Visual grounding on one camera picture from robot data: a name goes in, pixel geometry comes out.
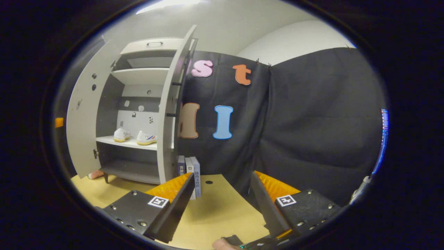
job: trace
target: wooden table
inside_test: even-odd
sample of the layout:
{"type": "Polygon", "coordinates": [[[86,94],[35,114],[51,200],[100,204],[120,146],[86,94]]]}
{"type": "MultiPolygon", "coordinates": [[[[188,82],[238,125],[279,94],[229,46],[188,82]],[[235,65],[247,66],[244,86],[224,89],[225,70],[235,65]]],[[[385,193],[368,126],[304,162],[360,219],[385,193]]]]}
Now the wooden table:
{"type": "MultiPolygon", "coordinates": [[[[106,207],[130,190],[146,192],[155,185],[109,177],[95,180],[74,176],[73,184],[93,206],[106,207]]],[[[190,200],[182,219],[167,245],[192,250],[209,250],[211,244],[233,234],[244,242],[269,234],[262,214],[253,208],[221,174],[202,175],[202,196],[190,200]]]]}

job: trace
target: foam letter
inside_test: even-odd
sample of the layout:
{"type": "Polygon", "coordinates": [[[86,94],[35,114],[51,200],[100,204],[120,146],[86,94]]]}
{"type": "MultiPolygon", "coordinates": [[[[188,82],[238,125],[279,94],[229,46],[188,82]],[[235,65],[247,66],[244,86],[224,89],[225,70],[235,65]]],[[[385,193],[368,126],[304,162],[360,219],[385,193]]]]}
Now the foam letter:
{"type": "Polygon", "coordinates": [[[181,108],[179,117],[180,137],[193,139],[199,136],[196,131],[196,113],[199,108],[199,104],[194,102],[186,103],[181,108]]]}
{"type": "Polygon", "coordinates": [[[219,140],[230,139],[232,134],[230,133],[230,115],[233,112],[233,108],[229,106],[216,106],[214,110],[218,114],[218,127],[213,137],[219,140]]]}
{"type": "Polygon", "coordinates": [[[239,64],[233,66],[233,68],[236,70],[236,81],[242,85],[249,85],[251,83],[251,80],[247,79],[247,74],[251,74],[251,70],[247,69],[247,65],[245,64],[239,64]]]}
{"type": "Polygon", "coordinates": [[[194,63],[194,69],[191,70],[191,74],[195,77],[209,77],[213,73],[213,66],[211,61],[199,60],[194,63]]]}

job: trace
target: book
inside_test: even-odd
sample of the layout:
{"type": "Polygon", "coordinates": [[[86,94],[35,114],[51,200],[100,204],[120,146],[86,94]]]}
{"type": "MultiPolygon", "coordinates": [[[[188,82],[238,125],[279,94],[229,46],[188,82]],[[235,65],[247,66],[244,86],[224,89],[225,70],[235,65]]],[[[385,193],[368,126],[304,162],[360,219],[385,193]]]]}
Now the book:
{"type": "Polygon", "coordinates": [[[191,163],[193,163],[194,166],[194,182],[195,182],[195,192],[196,192],[196,198],[202,196],[201,192],[201,185],[200,185],[200,163],[197,160],[196,157],[192,156],[190,157],[191,163]]]}
{"type": "MultiPolygon", "coordinates": [[[[191,159],[189,157],[185,157],[185,166],[186,166],[186,172],[192,172],[194,173],[194,165],[193,162],[191,162],[191,159]]],[[[191,195],[190,200],[196,199],[196,188],[193,190],[193,193],[191,195]]]]}
{"type": "Polygon", "coordinates": [[[185,169],[185,156],[179,155],[177,159],[177,173],[178,175],[183,175],[186,173],[185,169]]]}

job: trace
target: ceiling light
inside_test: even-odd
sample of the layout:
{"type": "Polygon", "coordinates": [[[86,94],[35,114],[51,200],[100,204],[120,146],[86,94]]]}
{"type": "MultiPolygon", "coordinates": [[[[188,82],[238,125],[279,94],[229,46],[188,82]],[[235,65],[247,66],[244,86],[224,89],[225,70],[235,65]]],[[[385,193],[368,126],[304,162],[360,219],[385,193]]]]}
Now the ceiling light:
{"type": "Polygon", "coordinates": [[[152,4],[148,7],[145,7],[139,11],[136,12],[137,14],[140,13],[144,13],[153,9],[157,9],[157,8],[163,8],[166,6],[172,6],[172,5],[180,5],[180,4],[197,4],[198,2],[200,2],[200,0],[163,0],[160,1],[158,3],[152,4]]]}

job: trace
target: orange gripper pad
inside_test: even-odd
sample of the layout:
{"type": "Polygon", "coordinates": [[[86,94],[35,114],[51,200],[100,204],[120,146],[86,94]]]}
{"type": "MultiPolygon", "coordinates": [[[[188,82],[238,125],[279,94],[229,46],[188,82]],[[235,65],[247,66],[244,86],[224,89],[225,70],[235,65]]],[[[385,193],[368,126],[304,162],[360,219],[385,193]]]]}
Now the orange gripper pad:
{"type": "Polygon", "coordinates": [[[174,179],[171,179],[159,186],[145,192],[149,195],[159,196],[165,199],[169,199],[170,203],[176,198],[177,193],[182,188],[185,181],[190,177],[191,172],[180,175],[174,179]]]}
{"type": "Polygon", "coordinates": [[[55,127],[60,128],[63,127],[63,117],[58,117],[55,119],[55,127]]]}
{"type": "Polygon", "coordinates": [[[270,177],[264,173],[258,171],[254,172],[258,175],[273,203],[277,197],[293,195],[300,192],[296,188],[287,185],[282,181],[276,180],[275,178],[270,177]]]}

